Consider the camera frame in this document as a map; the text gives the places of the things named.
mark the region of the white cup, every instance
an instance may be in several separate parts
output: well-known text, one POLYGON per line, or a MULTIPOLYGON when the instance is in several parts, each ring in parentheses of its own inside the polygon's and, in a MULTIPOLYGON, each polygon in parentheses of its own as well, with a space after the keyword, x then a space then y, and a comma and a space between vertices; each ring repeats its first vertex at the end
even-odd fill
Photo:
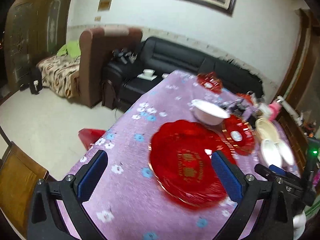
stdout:
POLYGON ((145 69, 145 70, 143 71, 144 75, 147 76, 147 77, 152 77, 153 74, 154 74, 154 72, 155 72, 155 71, 154 71, 153 69, 145 69))

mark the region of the table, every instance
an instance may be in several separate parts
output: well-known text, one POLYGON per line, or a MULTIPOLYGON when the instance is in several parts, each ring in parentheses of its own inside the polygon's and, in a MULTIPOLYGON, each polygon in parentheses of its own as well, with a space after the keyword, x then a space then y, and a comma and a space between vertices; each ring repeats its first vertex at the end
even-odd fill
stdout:
MULTIPOLYGON (((170 202, 148 167, 148 143, 166 122, 185 119, 195 122, 193 99, 213 103, 234 102, 237 98, 226 89, 220 95, 200 86, 196 76, 176 70, 143 95, 103 137, 75 164, 69 174, 90 161, 97 150, 108 154, 108 166, 90 200, 83 203, 87 213, 108 240, 211 240, 225 224, 236 203, 230 198, 201 211, 187 210, 170 202)), ((279 124, 281 138, 287 141, 279 124)), ((255 150, 249 156, 234 155, 244 174, 254 172, 259 162, 255 150)), ((297 166, 289 167, 297 174, 297 166)), ((59 202, 61 214, 70 233, 79 237, 68 214, 59 202)), ((249 234, 259 213, 261 201, 242 237, 249 234)))

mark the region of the white wall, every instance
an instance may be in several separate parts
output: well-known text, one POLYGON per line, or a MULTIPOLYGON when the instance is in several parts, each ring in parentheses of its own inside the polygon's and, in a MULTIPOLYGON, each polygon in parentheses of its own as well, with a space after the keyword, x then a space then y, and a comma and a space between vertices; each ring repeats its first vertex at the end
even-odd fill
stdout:
POLYGON ((235 55, 280 85, 299 30, 295 0, 237 0, 233 16, 182 0, 112 0, 98 12, 99 0, 72 0, 68 26, 104 24, 146 26, 206 42, 235 55))

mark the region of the black bag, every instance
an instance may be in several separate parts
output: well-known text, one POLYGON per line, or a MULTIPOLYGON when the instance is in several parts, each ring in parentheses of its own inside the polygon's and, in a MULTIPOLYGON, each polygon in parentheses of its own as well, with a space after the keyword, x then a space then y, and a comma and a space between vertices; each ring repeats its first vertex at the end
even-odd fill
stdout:
POLYGON ((39 91, 43 88, 40 70, 37 67, 34 69, 31 69, 29 77, 30 77, 29 86, 30 86, 31 94, 33 95, 39 94, 39 91))

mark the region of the black leather sofa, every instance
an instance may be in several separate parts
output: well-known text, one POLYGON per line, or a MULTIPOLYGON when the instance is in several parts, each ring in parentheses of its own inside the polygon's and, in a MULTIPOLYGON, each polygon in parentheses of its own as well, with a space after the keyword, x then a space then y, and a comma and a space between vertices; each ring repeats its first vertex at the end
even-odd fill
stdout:
POLYGON ((149 37, 137 48, 137 59, 124 65, 111 60, 102 70, 102 105, 126 111, 144 93, 163 79, 164 73, 176 69, 197 75, 214 71, 223 86, 233 93, 255 92, 263 96, 261 79, 232 62, 157 37, 149 37), (144 69, 155 70, 153 81, 137 78, 144 69))

